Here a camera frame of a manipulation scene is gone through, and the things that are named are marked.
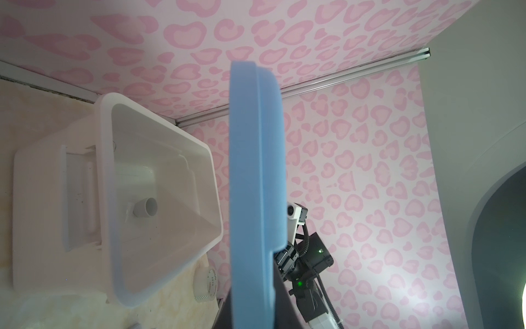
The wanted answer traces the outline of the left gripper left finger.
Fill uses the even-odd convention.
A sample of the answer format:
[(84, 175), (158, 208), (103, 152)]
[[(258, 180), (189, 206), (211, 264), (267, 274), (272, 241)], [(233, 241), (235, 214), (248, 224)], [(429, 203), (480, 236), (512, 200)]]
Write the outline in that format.
[(219, 311), (212, 329), (232, 329), (231, 291), (219, 302)]

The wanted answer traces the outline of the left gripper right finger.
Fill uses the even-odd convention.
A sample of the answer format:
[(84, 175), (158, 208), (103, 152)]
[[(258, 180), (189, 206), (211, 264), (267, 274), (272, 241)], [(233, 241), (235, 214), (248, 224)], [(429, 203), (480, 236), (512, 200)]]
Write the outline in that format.
[(273, 264), (273, 287), (275, 289), (274, 329), (304, 329), (281, 278), (279, 268)]

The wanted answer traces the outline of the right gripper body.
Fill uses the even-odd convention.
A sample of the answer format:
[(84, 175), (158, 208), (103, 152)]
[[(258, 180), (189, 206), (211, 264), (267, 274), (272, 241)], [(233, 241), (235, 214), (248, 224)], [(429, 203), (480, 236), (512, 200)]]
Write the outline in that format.
[(303, 275), (301, 257), (304, 255), (303, 244), (289, 243), (285, 249), (274, 254), (274, 261), (283, 281), (296, 282)]

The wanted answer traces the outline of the blue plastic bin lid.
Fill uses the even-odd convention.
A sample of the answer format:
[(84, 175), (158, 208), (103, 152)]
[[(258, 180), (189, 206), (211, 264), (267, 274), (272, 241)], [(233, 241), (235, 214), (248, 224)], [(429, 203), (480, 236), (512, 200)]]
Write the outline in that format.
[(229, 120), (232, 326), (273, 328), (273, 255), (287, 245), (287, 201), (282, 96), (268, 69), (231, 64)]

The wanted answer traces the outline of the white plastic storage bin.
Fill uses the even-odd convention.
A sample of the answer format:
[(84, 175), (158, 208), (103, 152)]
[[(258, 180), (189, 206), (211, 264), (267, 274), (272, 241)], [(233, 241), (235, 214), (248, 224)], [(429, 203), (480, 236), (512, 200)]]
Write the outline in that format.
[[(157, 214), (135, 217), (148, 197)], [(223, 237), (210, 148), (118, 93), (16, 152), (12, 209), (15, 291), (128, 308)]]

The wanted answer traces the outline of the small white ceramic crucible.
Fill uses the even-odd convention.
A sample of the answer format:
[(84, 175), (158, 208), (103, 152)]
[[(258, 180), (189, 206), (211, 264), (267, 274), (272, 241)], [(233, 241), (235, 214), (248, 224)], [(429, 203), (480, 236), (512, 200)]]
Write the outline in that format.
[(133, 214), (138, 218), (150, 218), (157, 214), (158, 203), (155, 198), (148, 197), (134, 204)]

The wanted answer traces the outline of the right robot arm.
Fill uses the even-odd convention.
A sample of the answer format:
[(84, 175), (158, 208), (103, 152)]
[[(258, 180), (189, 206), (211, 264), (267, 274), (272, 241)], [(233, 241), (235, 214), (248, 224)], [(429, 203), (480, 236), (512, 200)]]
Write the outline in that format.
[(342, 328), (321, 279), (321, 273), (334, 265), (334, 259), (317, 233), (298, 234), (293, 242), (274, 256), (281, 279), (292, 284), (288, 294), (310, 328)]

